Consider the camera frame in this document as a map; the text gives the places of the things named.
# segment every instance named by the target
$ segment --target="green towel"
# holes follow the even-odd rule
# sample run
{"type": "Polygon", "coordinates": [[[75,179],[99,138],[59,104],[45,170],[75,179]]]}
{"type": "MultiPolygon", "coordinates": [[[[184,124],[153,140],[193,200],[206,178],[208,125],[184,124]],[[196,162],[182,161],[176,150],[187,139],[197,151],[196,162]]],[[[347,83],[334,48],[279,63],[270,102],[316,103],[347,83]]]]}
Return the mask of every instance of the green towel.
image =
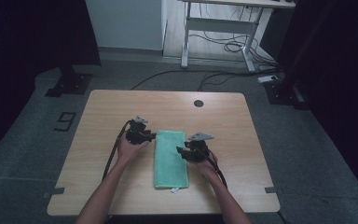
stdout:
{"type": "Polygon", "coordinates": [[[185,147],[184,132],[158,131],[155,152],[155,189],[188,188],[187,162],[176,147],[185,147]]]}

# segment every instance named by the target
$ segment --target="wall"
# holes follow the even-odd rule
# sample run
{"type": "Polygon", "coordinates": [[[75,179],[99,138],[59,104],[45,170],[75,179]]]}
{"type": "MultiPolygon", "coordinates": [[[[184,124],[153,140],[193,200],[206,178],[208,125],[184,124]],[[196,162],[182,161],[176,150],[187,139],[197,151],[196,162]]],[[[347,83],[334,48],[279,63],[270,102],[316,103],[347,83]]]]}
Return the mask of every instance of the wall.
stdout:
{"type": "Polygon", "coordinates": [[[167,0],[86,0],[98,47],[162,50],[167,0]]]}

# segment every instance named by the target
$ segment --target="wooden table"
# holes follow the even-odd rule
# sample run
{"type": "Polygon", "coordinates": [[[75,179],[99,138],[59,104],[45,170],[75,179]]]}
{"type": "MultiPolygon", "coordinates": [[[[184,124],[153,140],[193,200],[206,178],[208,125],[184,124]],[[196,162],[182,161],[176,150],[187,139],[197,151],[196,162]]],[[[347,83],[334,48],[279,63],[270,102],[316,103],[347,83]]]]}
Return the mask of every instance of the wooden table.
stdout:
{"type": "MultiPolygon", "coordinates": [[[[280,204],[245,99],[240,93],[185,91],[93,91],[76,130],[48,213],[78,215],[101,183],[116,137],[129,119],[148,119],[147,129],[213,135],[206,143],[219,160],[228,189],[245,212],[277,212],[280,204]],[[204,105],[196,107],[201,100],[204,105]]],[[[176,194],[154,189],[155,142],[125,171],[110,214],[220,213],[213,191],[197,168],[188,165],[189,188],[176,194]]]]}
{"type": "Polygon", "coordinates": [[[187,68],[188,61],[188,33],[190,30],[194,31],[210,31],[220,33],[232,33],[248,35],[246,44],[241,50],[243,58],[250,72],[255,72],[253,64],[253,57],[250,53],[252,42],[255,38],[258,23],[260,22],[263,9],[270,8],[294,8],[296,4],[292,1],[290,3],[281,0],[179,0],[187,3],[186,26],[185,26],[185,42],[182,48],[181,66],[187,68]],[[205,3],[205,4],[219,4],[219,5],[234,5],[244,7],[259,7],[257,16],[254,21],[232,21],[232,20],[217,20],[210,18],[194,18],[190,15],[191,3],[205,3]]]}

